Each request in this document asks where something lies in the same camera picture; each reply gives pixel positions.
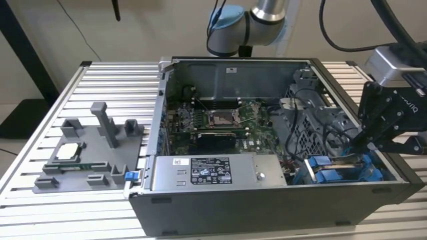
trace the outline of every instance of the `green circuit board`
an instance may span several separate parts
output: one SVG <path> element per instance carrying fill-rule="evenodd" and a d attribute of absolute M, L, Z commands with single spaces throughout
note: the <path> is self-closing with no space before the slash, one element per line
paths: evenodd
<path fill-rule="evenodd" d="M 276 154 L 279 158 L 284 155 L 267 107 L 255 100 L 242 101 L 236 109 L 220 110 L 193 109 L 189 104 L 183 104 L 168 114 L 171 155 L 193 155 L 197 152 L 196 139 L 203 133 L 236 136 L 235 147 L 215 154 Z"/>

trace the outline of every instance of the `aluminum extrusion table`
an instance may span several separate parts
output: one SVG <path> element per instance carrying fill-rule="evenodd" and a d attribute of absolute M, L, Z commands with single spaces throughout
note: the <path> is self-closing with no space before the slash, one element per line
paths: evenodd
<path fill-rule="evenodd" d="M 356 103 L 368 76 L 346 62 L 323 62 Z M 65 118 L 97 125 L 89 108 L 105 101 L 107 114 L 117 124 L 136 119 L 144 124 L 137 167 L 145 163 L 155 97 L 159 85 L 156 62 L 93 62 L 77 69 L 51 111 L 0 180 L 0 239 L 147 239 L 123 190 L 33 194 L 32 187 L 45 159 L 53 152 Z M 408 134 L 398 137 L 404 141 Z M 427 159 L 403 155 L 427 183 Z M 427 239 L 427 187 L 404 203 L 383 206 L 352 227 L 302 229 L 220 236 L 193 240 L 396 240 Z"/>

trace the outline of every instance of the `black cable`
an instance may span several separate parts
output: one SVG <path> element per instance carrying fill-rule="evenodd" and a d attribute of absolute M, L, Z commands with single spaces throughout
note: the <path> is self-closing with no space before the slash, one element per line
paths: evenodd
<path fill-rule="evenodd" d="M 279 104 L 278 104 L 278 105 L 271 105 L 271 106 L 267 107 L 267 114 L 268 114 L 270 116 L 279 116 L 280 114 L 272 114 L 272 112 L 274 112 L 274 111 L 278 111 L 278 110 L 280 110 L 280 109 L 282 109 L 282 107 L 280 107 Z"/>
<path fill-rule="evenodd" d="M 344 131 L 342 131 L 343 133 L 346 133 L 347 131 L 350 131 L 350 130 L 355 130 L 355 129 L 358 129 L 355 126 L 354 127 L 351 127 L 351 128 L 347 128 Z"/>
<path fill-rule="evenodd" d="M 331 152 L 328 146 L 327 146 L 327 140 L 328 140 L 328 135 L 334 134 L 335 138 L 338 138 L 338 140 L 340 141 L 340 144 L 344 145 L 346 143 L 343 142 L 342 138 L 338 137 L 335 134 L 338 134 L 339 132 L 335 130 L 327 130 L 327 128 L 323 128 L 323 135 L 322 135 L 322 144 L 323 144 L 323 148 L 327 151 L 327 153 L 334 156 L 334 153 Z"/>
<path fill-rule="evenodd" d="M 215 13 L 215 9 L 219 5 L 219 0 L 215 1 L 215 6 L 213 6 L 213 10 L 211 12 L 211 16 L 208 17 L 208 24 L 207 24 L 207 28 L 205 28 L 205 36 L 208 37 L 209 36 L 209 26 L 211 26 L 211 23 L 212 23 L 212 17 L 213 17 L 213 13 Z"/>
<path fill-rule="evenodd" d="M 316 115 L 316 111 L 312 113 L 312 117 L 316 120 L 316 122 L 323 126 L 323 128 L 332 128 L 334 132 L 339 135 L 342 135 L 343 137 L 348 138 L 350 140 L 352 139 L 352 137 L 346 133 L 346 131 L 340 130 L 336 126 L 334 126 L 332 123 L 324 123 L 320 121 L 318 115 Z"/>
<path fill-rule="evenodd" d="M 298 91 L 294 93 L 294 98 L 296 97 L 296 94 L 300 92 L 300 91 L 303 91 L 303 90 L 308 90 L 308 91 L 312 91 L 312 92 L 315 92 L 316 94 L 319 94 L 319 91 L 318 90 L 315 90 L 315 89 L 312 89 L 312 88 L 300 88 L 300 89 L 298 89 Z"/>
<path fill-rule="evenodd" d="M 327 0 L 322 0 L 320 2 L 320 9 L 319 9 L 319 26 L 320 26 L 320 31 L 324 37 L 324 40 L 327 41 L 327 43 L 331 45 L 332 48 L 335 48 L 336 50 L 342 51 L 342 52 L 347 52 L 347 53 L 354 53 L 354 52 L 364 52 L 364 51 L 370 51 L 374 50 L 375 48 L 380 47 L 380 46 L 391 46 L 395 43 L 386 43 L 386 44 L 379 44 L 379 45 L 374 45 L 374 46 L 364 46 L 364 47 L 356 47 L 356 48 L 346 48 L 346 47 L 340 47 L 338 46 L 334 41 L 331 40 L 327 30 L 326 30 L 326 25 L 324 25 L 324 21 L 323 21 L 323 14 L 324 14 L 324 8 L 326 8 L 326 1 Z"/>
<path fill-rule="evenodd" d="M 207 26 L 208 31 L 207 31 L 207 39 L 205 39 L 205 49 L 209 49 L 209 39 L 211 39 L 211 36 L 212 36 L 212 33 L 213 33 L 213 26 L 215 26 L 215 24 L 217 23 L 217 21 L 220 19 L 226 2 L 227 2 L 227 0 L 224 0 L 222 2 L 222 5 L 220 5 L 220 7 L 219 7 L 219 9 L 217 9 L 217 11 L 215 13 L 213 19 L 212 19 L 212 21 L 209 21 L 209 25 Z"/>
<path fill-rule="evenodd" d="M 295 151 L 294 151 L 294 155 L 299 155 L 299 154 L 302 154 L 306 150 L 307 150 L 307 148 L 304 148 L 303 149 L 303 146 L 300 146 L 300 151 L 299 152 L 296 152 L 298 151 L 298 147 L 299 147 L 299 142 L 300 142 L 300 138 L 302 138 L 302 136 L 303 136 L 303 132 L 306 132 L 307 133 L 307 131 L 308 131 L 308 128 L 306 128 L 306 129 L 303 129 L 300 132 L 299 132 L 299 135 L 298 135 L 298 137 L 296 137 L 296 144 L 295 144 Z"/>
<path fill-rule="evenodd" d="M 87 45 L 87 46 L 88 46 L 88 48 L 92 50 L 92 52 L 95 53 L 95 55 L 96 55 L 96 57 L 97 57 L 99 61 L 101 62 L 103 60 L 101 60 L 101 58 L 100 58 L 99 54 L 96 53 L 96 51 L 93 50 L 93 48 L 91 47 L 91 45 L 89 45 L 89 43 L 88 43 L 88 40 L 87 40 L 87 38 L 85 38 L 85 35 L 83 34 L 83 32 L 81 32 L 81 30 L 80 30 L 80 28 L 79 28 L 79 26 L 77 26 L 77 24 L 76 24 L 76 22 L 75 22 L 73 18 L 69 16 L 69 14 L 68 14 L 68 12 L 67 12 L 67 10 L 65 10 L 65 8 L 64 8 L 64 6 L 63 6 L 63 4 L 61 4 L 60 0 L 56 0 L 56 2 L 57 2 L 57 4 L 60 5 L 60 8 L 63 9 L 63 11 L 64 11 L 65 15 L 68 16 L 68 18 L 69 18 L 71 22 L 73 23 L 75 27 L 77 28 L 77 30 L 79 30 L 79 32 L 80 32 L 80 35 L 81 35 L 81 37 L 83 37 L 83 40 L 84 40 L 84 42 L 85 42 L 85 45 Z"/>
<path fill-rule="evenodd" d="M 291 137 L 295 133 L 295 129 L 296 129 L 296 125 L 298 125 L 298 119 L 299 119 L 299 107 L 296 105 L 296 99 L 294 97 L 294 120 L 292 120 L 292 126 L 291 126 L 291 131 L 288 133 L 288 136 L 287 136 L 287 139 L 286 139 L 286 142 L 284 142 L 284 150 L 287 152 L 287 154 L 291 156 L 292 159 L 296 159 L 298 161 L 303 162 L 304 159 L 300 158 L 299 156 L 296 156 L 291 150 L 290 150 L 290 141 L 291 141 Z"/>
<path fill-rule="evenodd" d="M 12 154 L 12 155 L 15 155 L 15 156 L 17 156 L 17 154 L 16 154 L 15 152 L 11 152 L 11 151 L 8 151 L 8 150 L 5 150 L 5 149 L 3 149 L 3 148 L 0 148 L 0 151 L 5 152 L 5 153 L 8 153 L 8 154 Z"/>
<path fill-rule="evenodd" d="M 419 48 L 407 30 L 402 26 L 386 0 L 371 0 L 376 13 L 398 43 L 412 54 L 416 63 L 427 71 L 427 53 Z"/>
<path fill-rule="evenodd" d="M 180 99 L 181 99 L 183 101 L 189 100 L 189 99 L 192 98 L 192 96 L 189 96 L 187 99 L 184 98 L 185 88 L 188 88 L 188 87 L 193 88 L 195 85 L 185 84 L 185 85 L 181 87 L 181 89 L 180 89 Z"/>

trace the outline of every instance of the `cable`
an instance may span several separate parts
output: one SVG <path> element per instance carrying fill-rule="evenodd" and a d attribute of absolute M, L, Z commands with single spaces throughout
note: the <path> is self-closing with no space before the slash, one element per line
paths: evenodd
<path fill-rule="evenodd" d="M 11 151 L 8 151 L 8 150 L 5 150 L 5 149 L 3 149 L 3 148 L 0 148 L 0 151 L 5 152 L 5 153 L 8 153 L 8 154 L 12 154 L 12 155 L 15 155 L 15 156 L 17 156 L 17 154 L 16 154 L 15 152 L 11 152 Z"/>
<path fill-rule="evenodd" d="M 85 42 L 85 45 L 87 45 L 87 46 L 88 46 L 88 48 L 92 50 L 92 52 L 95 53 L 95 55 L 96 55 L 96 57 L 97 57 L 99 61 L 101 62 L 103 60 L 101 60 L 101 58 L 100 58 L 99 54 L 96 53 L 96 51 L 93 50 L 93 48 L 91 47 L 91 45 L 89 45 L 89 43 L 88 43 L 88 40 L 87 40 L 87 38 L 85 38 L 85 35 L 83 34 L 83 32 L 81 32 L 81 30 L 80 30 L 80 28 L 79 28 L 79 26 L 77 26 L 77 24 L 76 24 L 75 20 L 73 20 L 73 19 L 72 19 L 72 17 L 69 16 L 69 14 L 68 14 L 68 12 L 67 12 L 67 10 L 65 10 L 65 8 L 64 8 L 64 6 L 63 6 L 63 4 L 61 4 L 60 0 L 56 0 L 56 2 L 57 2 L 57 4 L 60 5 L 60 8 L 63 9 L 63 11 L 64 11 L 65 15 L 68 16 L 68 18 L 69 18 L 71 22 L 73 23 L 75 27 L 77 28 L 77 30 L 79 30 L 79 32 L 80 32 L 80 35 L 81 35 L 81 37 L 83 37 L 83 40 L 84 40 L 84 42 Z"/>
<path fill-rule="evenodd" d="M 327 151 L 327 153 L 334 156 L 334 153 L 331 152 L 331 149 L 327 146 L 327 139 L 328 139 L 328 135 L 332 134 L 334 137 L 340 141 L 340 144 L 344 145 L 346 143 L 343 142 L 342 138 L 338 137 L 335 134 L 339 134 L 338 131 L 332 130 L 327 130 L 327 127 L 323 127 L 323 135 L 322 135 L 322 144 L 323 144 L 323 148 Z"/>
<path fill-rule="evenodd" d="M 416 63 L 427 71 L 427 53 L 418 47 L 414 39 L 402 26 L 387 1 L 371 0 L 371 3 L 391 35 L 398 43 L 402 44 L 403 48 L 412 54 Z"/>
<path fill-rule="evenodd" d="M 356 154 L 350 153 L 348 155 L 344 155 L 344 156 L 330 156 L 328 158 L 330 159 L 344 159 L 344 158 L 352 157 L 354 155 L 356 155 Z"/>
<path fill-rule="evenodd" d="M 302 138 L 302 136 L 303 136 L 303 132 L 308 132 L 308 128 L 306 128 L 306 129 L 303 129 L 302 131 L 299 131 L 299 135 L 298 135 L 298 137 L 296 137 L 296 144 L 295 144 L 295 151 L 294 151 L 294 155 L 300 155 L 306 150 L 307 150 L 307 148 L 304 148 L 303 149 L 303 147 L 306 147 L 306 146 L 300 146 L 300 151 L 299 152 L 296 152 L 298 151 L 298 148 L 299 148 L 299 142 L 300 142 L 300 138 Z"/>
<path fill-rule="evenodd" d="M 347 128 L 344 131 L 342 131 L 343 133 L 346 133 L 347 131 L 350 131 L 350 130 L 355 130 L 355 129 L 358 129 L 355 126 L 354 127 L 351 127 L 351 128 Z"/>
<path fill-rule="evenodd" d="M 327 43 L 331 45 L 332 48 L 335 48 L 336 50 L 342 51 L 342 52 L 347 52 L 347 53 L 354 53 L 354 52 L 364 52 L 364 51 L 370 51 L 374 50 L 378 47 L 382 46 L 391 46 L 395 43 L 386 43 L 386 44 L 379 44 L 379 45 L 374 45 L 374 46 L 364 46 L 364 47 L 356 47 L 356 48 L 346 48 L 346 47 L 340 47 L 338 46 L 334 41 L 331 40 L 327 30 L 326 30 L 326 26 L 324 26 L 324 21 L 323 21 L 323 14 L 324 14 L 324 8 L 326 8 L 326 1 L 327 0 L 322 0 L 320 2 L 320 9 L 319 9 L 319 26 L 320 26 L 320 31 L 324 37 L 324 40 L 327 41 Z"/>
<path fill-rule="evenodd" d="M 312 88 L 300 88 L 300 89 L 298 89 L 298 91 L 294 93 L 294 98 L 296 97 L 296 94 L 300 92 L 300 91 L 303 91 L 303 90 L 308 90 L 308 91 L 314 91 L 316 94 L 319 94 L 319 91 L 318 90 L 315 90 L 315 89 L 312 89 Z"/>
<path fill-rule="evenodd" d="M 227 0 L 224 0 L 222 2 L 222 5 L 220 5 L 220 7 L 219 7 L 219 9 L 217 9 L 217 11 L 215 13 L 213 19 L 212 19 L 212 21 L 209 21 L 209 25 L 207 26 L 208 30 L 207 30 L 207 39 L 205 39 L 205 49 L 209 49 L 209 39 L 211 39 L 212 33 L 215 31 L 213 30 L 213 26 L 215 26 L 215 24 L 217 23 L 217 21 L 220 19 L 226 2 L 227 2 Z M 217 6 L 217 1 L 215 2 L 215 8 L 212 10 L 211 17 L 212 17 L 212 14 L 215 12 L 216 6 Z"/>
<path fill-rule="evenodd" d="M 291 156 L 292 159 L 296 159 L 298 161 L 303 162 L 304 159 L 302 159 L 299 156 L 296 156 L 291 150 L 290 150 L 290 141 L 291 141 L 291 137 L 295 133 L 295 129 L 296 129 L 296 124 L 298 124 L 298 120 L 299 120 L 299 107 L 296 105 L 296 98 L 294 97 L 294 120 L 292 120 L 292 126 L 291 126 L 291 132 L 287 136 L 286 142 L 284 142 L 284 150 L 287 152 L 287 154 Z"/>
<path fill-rule="evenodd" d="M 352 149 L 351 146 L 347 147 L 347 148 L 344 149 L 344 151 L 342 151 L 342 156 L 346 156 L 346 154 L 350 152 L 351 149 Z"/>
<path fill-rule="evenodd" d="M 219 0 L 215 1 L 213 10 L 212 10 L 211 16 L 208 18 L 208 24 L 207 24 L 207 28 L 205 28 L 205 36 L 207 37 L 209 36 L 209 26 L 211 26 L 211 23 L 212 23 L 213 12 L 215 12 L 215 9 L 216 9 L 217 5 L 219 5 Z"/>

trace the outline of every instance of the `beige wall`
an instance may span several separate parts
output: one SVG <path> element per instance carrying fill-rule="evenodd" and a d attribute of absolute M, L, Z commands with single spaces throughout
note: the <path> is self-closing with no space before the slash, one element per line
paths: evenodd
<path fill-rule="evenodd" d="M 0 32 L 0 104 L 37 98 L 41 94 Z"/>
<path fill-rule="evenodd" d="M 354 60 L 363 64 L 371 52 L 346 53 L 330 47 L 319 28 L 320 0 L 299 2 L 300 9 L 292 36 L 286 48 L 287 57 L 316 57 L 323 61 Z M 407 32 L 416 41 L 427 40 L 427 0 L 388 0 Z M 370 0 L 327 0 L 324 27 L 340 47 L 356 48 L 394 42 Z"/>
<path fill-rule="evenodd" d="M 120 0 L 121 21 L 116 22 L 109 0 L 60 0 L 103 61 L 157 61 L 160 56 L 205 56 L 205 28 L 213 0 Z M 256 0 L 228 0 L 247 9 Z M 334 50 L 319 30 L 320 0 L 290 0 L 299 3 L 295 28 L 286 57 L 316 57 L 324 61 L 355 60 L 363 63 L 368 52 Z M 63 88 L 81 61 L 96 56 L 56 0 L 8 0 L 47 71 Z M 390 0 L 390 5 L 415 40 L 427 40 L 427 0 Z M 324 23 L 340 46 L 360 47 L 394 40 L 370 0 L 327 0 Z M 0 39 L 0 50 L 8 46 Z M 40 96 L 11 49 L 3 55 L 0 103 Z M 254 56 L 274 57 L 276 48 L 260 46 Z"/>
<path fill-rule="evenodd" d="M 103 61 L 157 61 L 161 56 L 207 56 L 205 31 L 213 0 L 60 0 Z M 250 8 L 254 0 L 228 0 Z M 64 87 L 84 60 L 96 61 L 56 0 L 8 0 L 47 70 Z M 274 56 L 274 47 L 254 55 Z"/>

